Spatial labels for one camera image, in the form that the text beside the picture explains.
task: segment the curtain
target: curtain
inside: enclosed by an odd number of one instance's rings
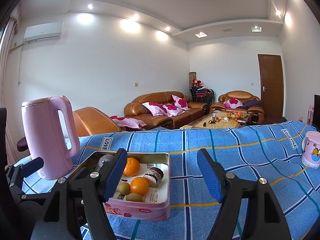
[[[0,41],[0,107],[5,107],[4,103],[4,78],[5,78],[5,66],[8,58],[10,44],[13,36],[18,32],[18,28],[21,22],[20,5],[18,4],[10,15],[10,20],[4,29],[1,41]],[[13,164],[18,161],[17,147],[13,142],[8,126],[6,127],[6,150],[8,164]]]

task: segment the newspaper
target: newspaper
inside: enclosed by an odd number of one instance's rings
[[[150,168],[157,167],[162,170],[164,176],[161,180],[160,184],[156,187],[149,187],[149,192],[143,197],[144,203],[161,203],[167,200],[167,192],[168,192],[168,165],[163,163],[150,163],[150,164],[140,164],[140,171],[136,176],[127,177],[122,174],[119,184],[121,182],[128,182],[131,184],[131,181],[136,177],[143,177],[143,175],[149,171]],[[116,191],[113,195],[114,199],[122,199],[126,200],[126,196],[121,195],[118,191]]]

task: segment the metal screw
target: metal screw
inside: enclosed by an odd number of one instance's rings
[[[90,177],[91,178],[96,178],[96,177],[98,177],[99,176],[99,172],[97,172],[97,171],[94,171],[94,172],[91,172],[90,173]]]
[[[267,180],[266,180],[265,178],[260,178],[260,179],[259,179],[259,182],[260,182],[261,184],[267,184]]]
[[[228,172],[226,176],[228,179],[233,179],[235,177],[235,175],[232,172]]]
[[[66,181],[66,178],[65,178],[65,177],[61,177],[61,178],[58,179],[58,183],[59,183],[59,184],[62,184],[62,183],[64,183],[65,181]]]

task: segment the blue plaid bedsheet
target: blue plaid bedsheet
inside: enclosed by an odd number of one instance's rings
[[[282,131],[292,136],[290,140]],[[169,152],[171,158],[171,215],[166,221],[133,220],[108,215],[118,239],[203,240],[209,235],[220,204],[209,195],[196,162],[197,151],[207,149],[214,161],[242,179],[268,180],[287,219],[293,240],[300,240],[320,214],[320,170],[302,165],[302,140],[313,127],[301,122],[246,126],[241,129],[179,129],[107,133],[80,137],[81,149],[73,157],[76,168],[99,150],[104,137],[113,138],[111,151]],[[27,163],[30,157],[19,162]],[[48,192],[54,180],[37,173],[24,179],[27,194]],[[247,200],[243,200],[234,239],[240,239]],[[91,239],[88,225],[81,228]]]

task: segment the brown leather sofa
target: brown leather sofa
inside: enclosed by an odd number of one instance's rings
[[[232,112],[233,110],[238,110],[238,111],[247,113],[250,116],[249,123],[256,123],[256,124],[263,123],[264,111],[263,111],[262,107],[253,106],[253,107],[248,108],[248,110],[242,109],[242,108],[236,108],[236,109],[226,108],[226,106],[223,104],[223,102],[228,101],[231,98],[236,98],[236,99],[240,100],[242,103],[245,101],[248,101],[248,100],[253,100],[253,99],[257,99],[260,101],[260,98],[250,94],[249,92],[245,92],[245,91],[241,91],[241,90],[231,91],[231,92],[228,92],[224,95],[219,96],[218,103],[211,105],[209,112],[212,113],[215,110]]]
[[[175,95],[180,98],[184,98],[188,102],[189,110],[184,113],[173,117],[167,117],[164,115],[153,116],[151,112],[142,104],[146,102],[154,102],[158,104],[173,104],[173,98],[171,95]],[[124,108],[124,115],[140,119],[147,124],[143,128],[149,130],[159,126],[166,127],[168,129],[178,129],[194,120],[204,116],[205,108],[208,105],[206,103],[189,102],[189,98],[177,91],[158,92],[142,95],[134,99],[131,103],[127,104]]]
[[[121,132],[120,127],[99,109],[88,106],[73,111],[78,136]]]

